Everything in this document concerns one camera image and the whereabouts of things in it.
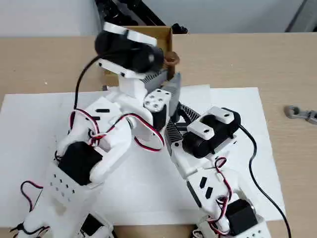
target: metal wrench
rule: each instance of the metal wrench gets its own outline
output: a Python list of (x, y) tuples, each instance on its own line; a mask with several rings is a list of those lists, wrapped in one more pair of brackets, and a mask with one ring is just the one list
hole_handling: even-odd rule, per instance
[(303, 118), (311, 124), (317, 124), (317, 111), (302, 111), (296, 106), (286, 106), (284, 112), (290, 119)]

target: black object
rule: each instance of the black object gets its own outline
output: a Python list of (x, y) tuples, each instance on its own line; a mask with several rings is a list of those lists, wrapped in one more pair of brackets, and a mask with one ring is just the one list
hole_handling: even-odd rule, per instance
[(258, 221), (251, 205), (242, 199), (230, 203), (227, 207), (226, 217), (230, 224), (230, 230), (234, 236), (255, 226)]
[(96, 113), (109, 113), (110, 109), (105, 109), (105, 108), (99, 108), (96, 109)]
[(211, 197), (212, 191), (213, 191), (213, 187), (208, 187), (207, 188), (207, 191), (206, 191), (206, 194), (205, 194), (206, 199), (209, 199)]
[(138, 73), (161, 70), (164, 62), (162, 49), (131, 41), (127, 34), (128, 30), (123, 35), (102, 31), (95, 40), (96, 52), (105, 55), (103, 59)]
[[(100, 17), (105, 22), (119, 26), (137, 26), (138, 23), (130, 16), (123, 14), (112, 0), (95, 0)], [(165, 26), (165, 23), (141, 0), (119, 0), (127, 4), (129, 10), (134, 12), (148, 26)], [(186, 34), (186, 27), (175, 23), (172, 26), (173, 34)]]
[(178, 23), (172, 25), (173, 34), (187, 34), (188, 30), (186, 27), (180, 26)]
[(148, 26), (165, 26), (164, 22), (141, 0), (119, 0), (119, 2), (127, 4), (127, 7)]
[(102, 226), (103, 224), (100, 221), (98, 221), (93, 215), (88, 214), (80, 230), (91, 237)]
[(152, 113), (153, 116), (153, 127), (155, 130), (160, 131), (165, 126), (166, 122), (166, 105), (160, 112)]
[(130, 16), (123, 14), (112, 0), (95, 0), (99, 16), (105, 22), (119, 26), (137, 26)]
[(258, 184), (256, 178), (254, 177), (253, 171), (252, 171), (252, 162), (253, 159), (255, 158), (255, 156), (257, 155), (257, 151), (258, 151), (258, 146), (257, 146), (257, 142), (256, 140), (254, 140), (253, 136), (248, 132), (248, 130), (246, 130), (242, 125), (239, 125), (239, 128), (246, 134), (246, 136), (251, 140), (252, 144), (253, 144), (253, 154), (249, 160), (249, 171), (250, 171), (250, 175), (252, 178), (253, 183), (255, 184), (255, 186), (258, 188), (258, 190), (273, 204), (273, 206), (278, 210), (278, 212), (281, 214), (286, 229), (287, 229), (287, 233), (288, 233), (288, 238), (292, 238), (292, 232), (291, 232), (291, 228), (289, 226), (288, 220), (285, 216), (285, 214), (283, 213), (282, 209), (276, 204), (276, 202), (274, 202), (274, 200), (261, 188), (261, 186)]
[(195, 202), (197, 203), (197, 206), (198, 206), (198, 207), (202, 207), (202, 203), (200, 202), (200, 200), (199, 200), (197, 194), (195, 193), (195, 191), (194, 191), (194, 189), (193, 189), (193, 187), (192, 187), (192, 185), (190, 184), (189, 181), (187, 181), (187, 187), (188, 187), (190, 193), (192, 194), (192, 196), (193, 196)]
[(79, 185), (90, 183), (90, 170), (102, 159), (93, 147), (85, 142), (74, 142), (68, 146), (58, 167)]
[(200, 180), (200, 184), (199, 187), (200, 188), (204, 188), (207, 182), (207, 178), (206, 177), (202, 177), (202, 180)]
[(229, 124), (224, 124), (216, 120), (214, 115), (206, 115), (201, 119), (203, 124), (206, 124), (213, 128), (214, 136), (209, 140), (204, 140), (192, 132), (184, 134), (183, 149), (187, 153), (195, 156), (196, 158), (202, 158), (209, 153), (214, 154), (215, 148), (217, 148), (226, 139), (232, 138), (233, 134), (239, 128), (241, 123), (240, 115), (237, 112), (223, 108), (230, 111), (234, 115), (234, 120)]

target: black plastic part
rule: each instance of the black plastic part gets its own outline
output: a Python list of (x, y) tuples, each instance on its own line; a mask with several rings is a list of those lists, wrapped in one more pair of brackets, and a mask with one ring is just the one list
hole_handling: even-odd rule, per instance
[(173, 123), (177, 123), (180, 120), (180, 114), (179, 114), (180, 107), (181, 107), (181, 104), (180, 104), (180, 102), (178, 102), (177, 108), (176, 108), (174, 114), (170, 117), (170, 120)]
[(195, 193), (195, 191), (194, 191), (194, 189), (193, 189), (193, 187), (192, 187), (192, 185), (190, 184), (189, 181), (187, 181), (187, 187), (188, 187), (190, 193), (192, 194), (195, 202), (197, 203), (197, 206), (198, 207), (202, 207), (202, 203), (200, 202), (198, 196), (196, 195), (196, 193)]
[(180, 26), (178, 23), (172, 25), (173, 34), (187, 34), (188, 30), (186, 27)]
[(100, 221), (94, 218), (93, 215), (88, 214), (81, 230), (91, 237), (102, 226), (103, 224)]
[(106, 108), (99, 108), (96, 109), (96, 113), (109, 113), (110, 109), (106, 109)]
[(164, 105), (162, 111), (152, 113), (153, 116), (153, 127), (155, 130), (160, 131), (166, 123), (166, 105)]
[(175, 126), (179, 131), (187, 131), (188, 124), (185, 122), (178, 122), (175, 124)]
[(212, 187), (208, 187), (206, 191), (206, 199), (209, 199), (211, 197), (211, 193), (213, 191)]
[(204, 188), (207, 182), (207, 178), (206, 177), (202, 177), (202, 180), (200, 180), (200, 184), (199, 187), (200, 188)]
[(98, 55), (107, 55), (103, 59), (118, 64), (137, 73), (159, 71), (164, 62), (163, 50), (148, 44), (127, 39), (126, 34), (114, 34), (107, 31), (99, 33), (95, 40)]
[(90, 170), (102, 159), (93, 147), (80, 141), (69, 145), (58, 167), (80, 185), (90, 183)]
[(234, 236), (255, 226), (258, 221), (251, 205), (243, 199), (238, 199), (228, 205), (226, 217)]
[(234, 120), (230, 124), (224, 124), (216, 120), (214, 115), (206, 115), (201, 119), (203, 124), (213, 128), (214, 136), (209, 140), (204, 140), (192, 132), (187, 132), (183, 135), (183, 149), (195, 156), (202, 158), (209, 153), (214, 154), (215, 149), (228, 138), (233, 138), (233, 134), (241, 124), (241, 117), (237, 112), (230, 109), (223, 108), (230, 111), (234, 115)]
[(100, 120), (100, 117), (95, 117), (95, 116), (93, 116), (92, 117), (94, 120)]

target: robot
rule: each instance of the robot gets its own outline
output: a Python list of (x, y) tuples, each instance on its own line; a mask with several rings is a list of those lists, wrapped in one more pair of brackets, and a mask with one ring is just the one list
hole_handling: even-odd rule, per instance
[(203, 115), (179, 103), (181, 75), (166, 81), (164, 55), (155, 38), (106, 23), (89, 65), (118, 74), (119, 87), (87, 108), (77, 108), (70, 132), (58, 144), (44, 188), (18, 238), (113, 238), (112, 224), (92, 211), (107, 177), (124, 161), (131, 143), (146, 150), (168, 147), (171, 160), (206, 214), (193, 236), (265, 237), (259, 204), (239, 173), (225, 168), (240, 115), (212, 107)]

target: table surface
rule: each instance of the table surface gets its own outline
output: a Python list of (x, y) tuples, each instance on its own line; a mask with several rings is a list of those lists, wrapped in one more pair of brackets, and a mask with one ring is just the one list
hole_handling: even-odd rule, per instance
[[(176, 35), (173, 49), (184, 85), (258, 87), (272, 141), (287, 216), (294, 237), (308, 237), (317, 222), (317, 126), (288, 119), (285, 105), (317, 110), (317, 34)], [(6, 93), (74, 91), (77, 77), (95, 55), (94, 37), (0, 39), (0, 102)], [(105, 84), (92, 68), (81, 91)], [(274, 238), (286, 237), (284, 224), (269, 222)], [(186, 238), (192, 226), (116, 227), (119, 238)], [(9, 238), (7, 229), (0, 236)]]

